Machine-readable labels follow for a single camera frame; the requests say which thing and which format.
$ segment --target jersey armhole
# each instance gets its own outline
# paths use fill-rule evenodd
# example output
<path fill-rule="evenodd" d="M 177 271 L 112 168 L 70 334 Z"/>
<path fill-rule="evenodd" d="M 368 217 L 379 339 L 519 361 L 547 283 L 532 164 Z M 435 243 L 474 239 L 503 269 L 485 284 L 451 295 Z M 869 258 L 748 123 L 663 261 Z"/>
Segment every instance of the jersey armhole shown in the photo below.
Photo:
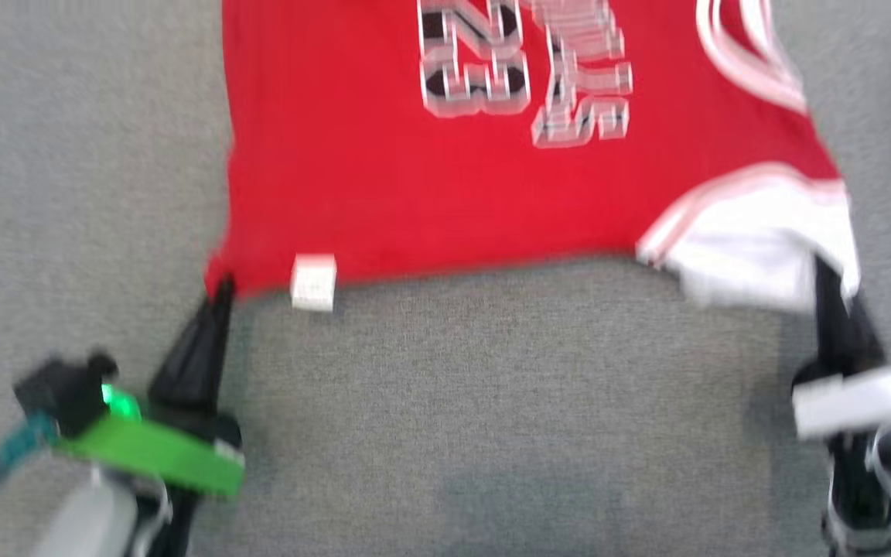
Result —
<path fill-rule="evenodd" d="M 724 21 L 722 13 L 736 17 Z M 697 0 L 696 17 L 704 52 L 721 75 L 764 101 L 807 113 L 803 85 L 778 41 L 770 1 Z M 732 19 L 739 29 L 732 29 Z M 746 36 L 750 45 L 735 35 Z"/>

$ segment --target green bracket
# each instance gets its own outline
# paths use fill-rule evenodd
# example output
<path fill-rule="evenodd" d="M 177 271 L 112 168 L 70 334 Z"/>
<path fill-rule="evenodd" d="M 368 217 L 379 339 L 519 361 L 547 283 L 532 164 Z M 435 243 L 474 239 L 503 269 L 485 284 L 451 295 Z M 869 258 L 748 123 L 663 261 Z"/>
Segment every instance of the green bracket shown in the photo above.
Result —
<path fill-rule="evenodd" d="M 117 470 L 158 477 L 171 486 L 236 498 L 245 472 L 243 455 L 141 419 L 138 412 L 117 409 L 112 402 L 110 408 L 109 415 L 84 434 L 77 439 L 61 439 L 54 448 Z"/>

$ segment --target white stripe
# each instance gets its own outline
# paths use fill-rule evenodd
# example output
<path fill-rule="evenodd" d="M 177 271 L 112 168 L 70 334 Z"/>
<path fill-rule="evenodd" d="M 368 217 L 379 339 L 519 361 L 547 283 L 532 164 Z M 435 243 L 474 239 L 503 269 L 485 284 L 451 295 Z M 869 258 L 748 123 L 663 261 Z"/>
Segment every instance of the white stripe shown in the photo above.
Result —
<path fill-rule="evenodd" d="M 637 243 L 640 261 L 679 275 L 689 299 L 724 306 L 814 308 L 814 255 L 841 274 L 841 296 L 860 283 L 841 180 L 810 180 L 764 163 L 704 183 L 673 203 Z"/>
<path fill-rule="evenodd" d="M 770 0 L 740 0 L 740 8 L 752 44 L 770 61 L 773 69 L 778 71 L 789 85 L 802 91 L 803 84 L 799 71 L 782 49 L 775 32 Z"/>
<path fill-rule="evenodd" d="M 807 103 L 802 91 L 764 73 L 740 57 L 750 54 L 740 49 L 736 41 L 722 31 L 720 6 L 719 0 L 714 0 L 713 5 L 711 0 L 697 0 L 697 31 L 700 42 L 717 70 L 733 84 L 761 99 L 806 114 Z"/>

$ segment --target black object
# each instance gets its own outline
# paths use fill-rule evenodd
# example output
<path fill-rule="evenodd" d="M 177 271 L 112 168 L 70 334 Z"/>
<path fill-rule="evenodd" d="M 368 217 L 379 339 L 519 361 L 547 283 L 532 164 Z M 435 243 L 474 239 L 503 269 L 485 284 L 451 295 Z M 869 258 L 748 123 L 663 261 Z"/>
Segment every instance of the black object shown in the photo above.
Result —
<path fill-rule="evenodd" d="M 149 401 L 198 415 L 215 415 L 234 292 L 232 279 L 226 278 L 216 289 L 215 299 L 206 297 L 198 306 L 149 385 Z"/>
<path fill-rule="evenodd" d="M 213 299 L 206 297 L 199 304 L 149 385 L 146 417 L 238 451 L 243 446 L 240 426 L 232 415 L 218 409 L 234 292 L 232 278 L 226 278 Z M 146 557 L 187 554 L 191 523 L 202 497 L 196 491 L 170 486 L 167 494 L 173 519 L 160 528 Z M 159 507 L 146 497 L 137 497 L 137 502 L 141 516 Z"/>
<path fill-rule="evenodd" d="M 95 353 L 82 366 L 54 357 L 14 384 L 13 392 L 28 417 L 45 413 L 56 420 L 60 435 L 78 437 L 108 412 L 102 380 L 116 373 L 116 363 L 104 352 Z"/>
<path fill-rule="evenodd" d="M 845 302 L 841 296 L 841 276 L 817 258 L 816 313 L 817 356 L 798 371 L 793 388 L 809 381 L 834 376 L 851 377 L 881 367 L 886 353 L 876 328 L 859 296 Z M 882 469 L 870 468 L 869 454 L 876 433 L 839 433 L 826 440 L 834 461 L 831 503 L 835 513 L 854 532 L 881 530 L 891 522 L 891 493 L 883 486 L 891 479 L 891 450 L 880 447 Z M 853 547 L 834 535 L 830 518 L 824 516 L 824 534 L 835 555 L 876 555 L 891 551 L 883 547 Z"/>

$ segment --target printed number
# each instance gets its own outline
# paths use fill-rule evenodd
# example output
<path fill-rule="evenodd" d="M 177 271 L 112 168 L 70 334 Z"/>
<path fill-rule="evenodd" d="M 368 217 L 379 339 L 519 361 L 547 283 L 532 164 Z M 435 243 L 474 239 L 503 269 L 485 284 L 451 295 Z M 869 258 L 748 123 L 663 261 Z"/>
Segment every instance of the printed number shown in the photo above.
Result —
<path fill-rule="evenodd" d="M 548 22 L 551 77 L 545 106 L 538 110 L 531 126 L 535 147 L 576 147 L 594 135 L 607 140 L 628 134 L 630 113 L 623 96 L 634 91 L 632 67 L 626 61 L 616 61 L 623 56 L 623 35 L 609 11 L 593 21 L 597 24 L 597 41 L 591 33 L 589 45 L 577 39 L 572 47 L 555 34 L 556 29 L 571 32 L 572 27 Z M 581 67 L 584 60 L 597 64 Z"/>
<path fill-rule="evenodd" d="M 418 0 L 422 97 L 441 118 L 516 114 L 531 101 L 517 0 L 488 0 L 487 15 L 468 0 Z M 489 64 L 459 63 L 463 43 Z"/>

